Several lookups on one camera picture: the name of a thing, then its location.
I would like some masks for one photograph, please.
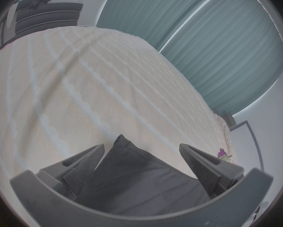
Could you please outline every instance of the cream bedspread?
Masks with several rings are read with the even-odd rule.
[[[200,94],[139,37],[63,27],[0,51],[0,189],[29,225],[9,179],[97,144],[107,152],[119,134],[190,176],[180,143],[231,148]]]

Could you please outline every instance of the gray garment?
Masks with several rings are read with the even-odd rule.
[[[76,198],[89,208],[126,216],[154,216],[209,201],[189,177],[120,135]]]

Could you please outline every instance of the dark cloth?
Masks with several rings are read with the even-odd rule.
[[[209,201],[197,179],[189,177],[120,135],[91,175],[76,202],[126,216],[154,216]]]

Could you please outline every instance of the bed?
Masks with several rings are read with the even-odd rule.
[[[27,224],[37,226],[10,178],[94,145],[103,143],[107,153],[120,134],[192,177],[180,143],[238,163],[223,119],[139,37],[62,27],[0,50],[0,189]]]

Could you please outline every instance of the green curtain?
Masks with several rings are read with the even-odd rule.
[[[159,50],[205,0],[107,0],[98,28],[139,36]]]
[[[165,45],[206,0],[107,0],[99,28]],[[161,51],[211,109],[235,114],[283,71],[283,42],[257,0],[210,0]]]

